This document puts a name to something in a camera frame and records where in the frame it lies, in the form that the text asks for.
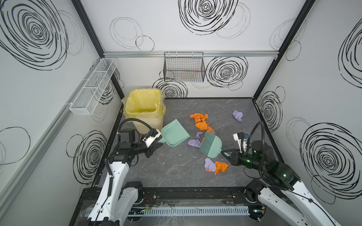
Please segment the orange paper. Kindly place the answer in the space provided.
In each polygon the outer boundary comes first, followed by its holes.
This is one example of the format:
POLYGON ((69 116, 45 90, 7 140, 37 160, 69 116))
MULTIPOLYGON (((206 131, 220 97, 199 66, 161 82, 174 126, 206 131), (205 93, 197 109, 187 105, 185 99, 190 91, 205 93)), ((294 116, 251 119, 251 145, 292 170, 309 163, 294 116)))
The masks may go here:
POLYGON ((229 167, 229 164, 222 162, 215 162, 215 165, 216 165, 215 175, 217 175, 220 171, 225 172, 229 167))

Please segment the green hand brush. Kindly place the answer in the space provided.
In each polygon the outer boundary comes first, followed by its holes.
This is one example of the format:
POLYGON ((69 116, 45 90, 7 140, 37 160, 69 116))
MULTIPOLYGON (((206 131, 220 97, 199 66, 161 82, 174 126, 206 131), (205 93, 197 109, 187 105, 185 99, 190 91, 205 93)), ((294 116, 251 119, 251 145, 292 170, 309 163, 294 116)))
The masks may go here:
POLYGON ((222 151, 221 139, 211 132, 206 132, 200 151, 208 158, 216 158, 222 151))

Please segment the purple paper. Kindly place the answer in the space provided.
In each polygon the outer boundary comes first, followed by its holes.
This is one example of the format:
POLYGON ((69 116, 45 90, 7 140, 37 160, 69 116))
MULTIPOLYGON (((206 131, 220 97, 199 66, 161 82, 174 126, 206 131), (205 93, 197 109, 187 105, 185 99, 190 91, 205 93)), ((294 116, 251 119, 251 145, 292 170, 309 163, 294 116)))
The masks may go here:
POLYGON ((205 159, 204 168, 206 171, 213 172, 213 173, 216 172, 216 164, 210 158, 205 159))
POLYGON ((201 148, 202 143, 200 142, 199 139, 191 139, 188 141, 188 145, 195 148, 201 148))

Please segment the green dustpan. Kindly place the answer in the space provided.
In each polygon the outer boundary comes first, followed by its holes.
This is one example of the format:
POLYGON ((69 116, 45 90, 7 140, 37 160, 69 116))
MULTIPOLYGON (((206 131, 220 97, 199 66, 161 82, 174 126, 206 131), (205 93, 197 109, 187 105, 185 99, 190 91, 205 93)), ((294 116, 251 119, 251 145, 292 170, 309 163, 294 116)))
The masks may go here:
POLYGON ((176 147, 190 137, 189 133, 175 119, 161 130, 161 139, 157 143, 167 143, 170 147, 176 147))

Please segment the small orange purple scrap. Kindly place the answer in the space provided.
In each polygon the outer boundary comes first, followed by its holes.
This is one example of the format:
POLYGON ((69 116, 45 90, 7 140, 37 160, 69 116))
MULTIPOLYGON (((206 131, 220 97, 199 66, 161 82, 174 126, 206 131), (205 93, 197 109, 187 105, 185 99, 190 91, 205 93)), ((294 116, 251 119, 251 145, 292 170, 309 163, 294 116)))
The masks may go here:
POLYGON ((204 133, 203 133, 202 131, 199 131, 199 132, 196 133, 195 138, 196 138, 196 139, 200 139, 203 134, 204 134, 204 133))

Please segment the orange paper scrap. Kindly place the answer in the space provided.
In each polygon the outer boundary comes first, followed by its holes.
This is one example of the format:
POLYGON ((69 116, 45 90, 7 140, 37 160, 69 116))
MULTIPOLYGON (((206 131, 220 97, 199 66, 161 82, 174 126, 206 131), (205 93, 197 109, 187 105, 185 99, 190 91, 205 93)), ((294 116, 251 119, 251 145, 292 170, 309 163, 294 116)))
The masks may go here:
POLYGON ((200 122, 197 122, 195 124, 195 126, 200 130, 200 131, 208 131, 208 132, 211 132, 211 133, 214 133, 215 131, 209 126, 208 123, 206 123, 205 121, 200 121, 200 122))

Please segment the orange paper scraps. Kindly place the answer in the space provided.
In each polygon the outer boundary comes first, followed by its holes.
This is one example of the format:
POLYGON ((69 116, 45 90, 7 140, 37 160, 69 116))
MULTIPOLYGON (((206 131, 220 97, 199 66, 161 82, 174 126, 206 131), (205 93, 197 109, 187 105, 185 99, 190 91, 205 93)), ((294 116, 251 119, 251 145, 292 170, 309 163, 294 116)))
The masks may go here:
POLYGON ((199 114, 199 113, 195 113, 193 115, 190 115, 191 119, 195 120, 195 123, 199 123, 199 122, 206 122, 206 119, 208 119, 208 114, 199 114))

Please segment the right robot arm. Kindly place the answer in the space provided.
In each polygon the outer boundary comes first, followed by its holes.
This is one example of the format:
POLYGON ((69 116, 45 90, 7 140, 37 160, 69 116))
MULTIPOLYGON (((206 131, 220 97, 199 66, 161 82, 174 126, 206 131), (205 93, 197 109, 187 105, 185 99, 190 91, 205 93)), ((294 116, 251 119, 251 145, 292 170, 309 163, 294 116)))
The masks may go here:
POLYGON ((278 162, 265 141, 265 127, 260 121, 250 134, 233 135, 237 149, 220 154, 231 165, 245 166, 258 172, 244 191, 249 202, 260 202, 292 226, 338 226, 339 223, 319 204, 298 174, 278 162))

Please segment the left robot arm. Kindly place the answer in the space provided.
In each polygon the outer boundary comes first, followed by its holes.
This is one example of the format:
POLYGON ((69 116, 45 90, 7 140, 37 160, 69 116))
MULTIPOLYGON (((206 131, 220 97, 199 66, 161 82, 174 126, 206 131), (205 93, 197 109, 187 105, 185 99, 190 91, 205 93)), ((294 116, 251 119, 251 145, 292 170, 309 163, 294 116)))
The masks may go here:
POLYGON ((142 183, 136 181, 125 184, 124 180, 135 157, 143 153, 149 158, 162 146, 155 142, 161 133, 140 119, 129 118, 120 122, 117 135, 118 143, 114 151, 105 158, 107 178, 91 213, 88 218, 80 220, 80 226, 122 226, 133 205, 143 200, 142 183), (149 131, 136 141, 134 129, 122 129, 128 121, 139 122, 149 131))

